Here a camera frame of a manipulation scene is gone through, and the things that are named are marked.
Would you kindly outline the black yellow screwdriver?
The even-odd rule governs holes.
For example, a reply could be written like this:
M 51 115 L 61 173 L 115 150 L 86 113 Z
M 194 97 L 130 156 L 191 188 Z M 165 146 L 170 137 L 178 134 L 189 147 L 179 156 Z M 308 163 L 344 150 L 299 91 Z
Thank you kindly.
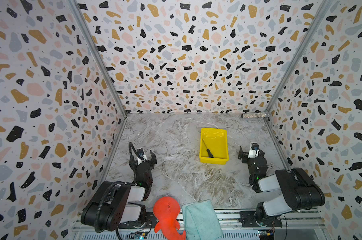
M 211 153 L 211 151 L 210 151 L 210 149 L 208 148 L 207 144 L 205 143 L 205 140 L 204 140 L 204 139 L 202 139 L 202 142 L 203 142 L 203 144 L 204 144 L 204 146 L 205 146 L 205 148 L 206 148 L 206 151 L 207 151 L 207 153 L 208 153 L 209 158 L 214 158 L 214 155 Z

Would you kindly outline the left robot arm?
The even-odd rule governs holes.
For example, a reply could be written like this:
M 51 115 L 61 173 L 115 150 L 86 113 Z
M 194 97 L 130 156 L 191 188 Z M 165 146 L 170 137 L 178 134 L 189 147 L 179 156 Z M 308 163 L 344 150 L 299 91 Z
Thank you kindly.
M 104 181 L 81 213 L 81 224 L 95 232 L 115 231 L 119 226 L 142 227 L 147 224 L 146 207 L 141 204 L 150 195 L 152 170 L 157 157 L 149 151 L 130 148 L 129 166 L 134 173 L 131 183 Z

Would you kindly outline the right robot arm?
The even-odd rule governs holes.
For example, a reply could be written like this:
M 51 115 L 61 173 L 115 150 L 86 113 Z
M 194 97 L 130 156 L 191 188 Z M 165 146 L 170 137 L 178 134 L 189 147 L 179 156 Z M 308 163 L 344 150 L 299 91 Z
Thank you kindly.
M 259 226 L 267 227 L 286 213 L 310 210 L 325 204 L 323 191 L 302 168 L 276 170 L 274 174 L 267 176 L 269 165 L 265 152 L 257 143 L 252 143 L 247 153 L 240 149 L 238 159 L 248 165 L 249 184 L 253 191 L 281 191 L 276 198 L 260 202 L 253 216 L 245 217 L 245 222 L 255 221 Z

